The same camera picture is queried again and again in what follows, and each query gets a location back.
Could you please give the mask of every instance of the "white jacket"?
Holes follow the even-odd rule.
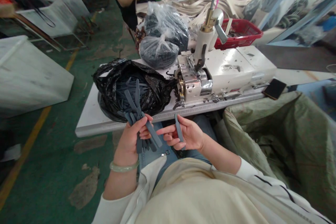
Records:
[[[101,196],[93,223],[135,223],[138,214],[151,197],[159,171],[166,163],[162,156],[140,172],[136,190],[130,195],[107,201]],[[244,159],[236,175],[211,170],[217,179],[238,187],[248,198],[262,209],[269,223],[332,223],[311,207],[309,202],[286,188],[280,180],[264,176]]]

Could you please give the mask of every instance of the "green floor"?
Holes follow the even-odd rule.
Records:
[[[129,33],[123,29],[114,0],[104,12],[97,14],[96,23],[100,31],[89,42],[90,49],[80,50],[70,69],[75,80],[69,100],[52,106],[0,212],[0,223],[91,223],[93,220],[113,156],[112,133],[105,134],[107,140],[103,147],[77,154],[75,144],[92,137],[77,138],[75,128],[93,83],[91,75],[98,66],[116,57],[139,57]],[[70,52],[55,50],[46,54],[63,67],[71,56]],[[24,145],[41,111],[2,124],[13,130],[16,141]],[[90,169],[82,169],[85,164]],[[93,167],[100,169],[97,191],[82,209],[77,209],[70,204],[69,196],[92,173]]]

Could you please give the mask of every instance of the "yellow floor line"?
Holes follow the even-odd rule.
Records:
[[[93,17],[91,19],[92,22],[94,22],[96,20],[96,17],[97,17],[97,12],[95,12],[93,14]],[[70,59],[67,63],[67,66],[65,67],[65,69],[67,71],[70,70],[72,64],[74,63],[75,58],[77,56],[77,53],[78,53],[78,49],[76,49],[74,51],[74,53],[71,55],[71,57],[70,57]],[[51,110],[51,106],[46,107],[42,110],[41,115],[40,115],[39,119],[37,120],[37,123],[35,124],[34,128],[32,129],[32,131],[31,131],[31,133],[30,133],[30,135],[27,139],[27,142],[22,149],[21,157],[17,160],[14,167],[11,169],[9,175],[7,176],[5,181],[3,182],[3,187],[1,188],[1,191],[0,191],[0,211],[2,210],[2,208],[5,205],[6,199],[9,196],[10,191],[12,190],[12,188],[15,184],[15,181],[16,181],[19,173],[20,173],[20,170],[21,170],[23,164],[25,163],[25,161],[26,161],[26,159],[27,159],[27,157],[30,153],[30,150],[32,149],[32,147],[34,145],[34,142],[35,142],[35,140],[36,140],[43,124],[44,124],[44,122],[46,121],[46,119],[49,115],[50,110]]]

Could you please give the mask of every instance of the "hand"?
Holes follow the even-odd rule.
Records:
[[[156,133],[158,135],[164,134],[163,139],[169,146],[173,146],[175,150],[181,150],[183,147],[186,149],[202,149],[205,142],[205,134],[200,127],[195,122],[185,119],[180,115],[177,116],[177,119],[180,122],[183,142],[180,142],[178,138],[175,124],[159,129]]]
[[[137,152],[137,139],[138,132],[140,132],[141,139],[149,139],[151,135],[146,127],[147,121],[152,122],[153,118],[145,114],[145,117],[137,121],[132,127],[129,123],[126,124],[124,132],[121,135],[117,150],[123,153],[136,153]]]

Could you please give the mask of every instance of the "white table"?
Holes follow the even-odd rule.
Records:
[[[141,64],[146,65],[141,59],[135,60]],[[166,71],[169,70],[169,73],[174,73],[174,70],[177,69],[177,65],[173,65],[171,68],[166,70],[158,71],[160,74],[165,76],[166,79],[170,77],[166,75]],[[277,69],[275,77],[280,81],[287,84],[287,86],[298,85],[311,83],[316,81],[321,81],[324,79],[334,78],[335,76],[332,73],[327,72],[315,72],[315,71],[302,71],[302,70],[289,70],[289,69]],[[193,103],[188,104],[186,107],[178,107],[176,110],[173,110],[175,106],[175,94],[172,91],[170,103],[165,107],[165,109],[153,116],[154,123],[160,121],[166,121],[174,118],[174,114],[178,113],[183,116],[191,116],[194,114],[201,114],[210,111],[215,111],[223,109],[227,106],[247,102],[251,100],[264,98],[264,95],[261,93],[263,89],[248,90],[243,93],[243,95],[237,97],[234,100],[220,101],[214,103],[212,101],[203,103]],[[88,137],[97,134],[103,134],[107,132],[112,132],[116,130],[121,130],[125,127],[125,123],[115,122],[107,118],[104,113],[101,111],[98,104],[98,89],[93,83],[91,91],[86,100],[84,109],[78,121],[75,133],[77,137]]]
[[[141,59],[135,60],[141,64],[146,65]],[[158,71],[160,74],[165,76],[166,79],[170,77],[166,75],[166,71],[169,70],[169,73],[174,73],[175,69],[177,69],[177,65],[173,65],[170,69]],[[247,102],[251,100],[256,100],[263,98],[264,95],[261,93],[262,90],[249,90],[245,92],[243,95],[237,97],[234,100],[228,101],[220,101],[218,103],[214,103],[212,101],[203,103],[202,101],[197,103],[188,104],[186,107],[178,107],[173,110],[173,107],[176,103],[176,97],[174,91],[171,92],[170,103],[164,108],[164,110],[153,116],[154,123],[160,121],[166,121],[174,118],[174,114],[178,113],[183,116],[191,116],[194,114],[205,113],[209,111],[215,111],[219,109],[223,109],[227,106]],[[85,106],[83,108],[82,114],[79,118],[75,133],[77,137],[88,137],[92,135],[107,133],[111,131],[121,130],[125,127],[125,123],[115,122],[105,116],[105,114],[101,111],[98,104],[98,89],[96,85],[93,83],[91,87],[91,91],[86,100]]]

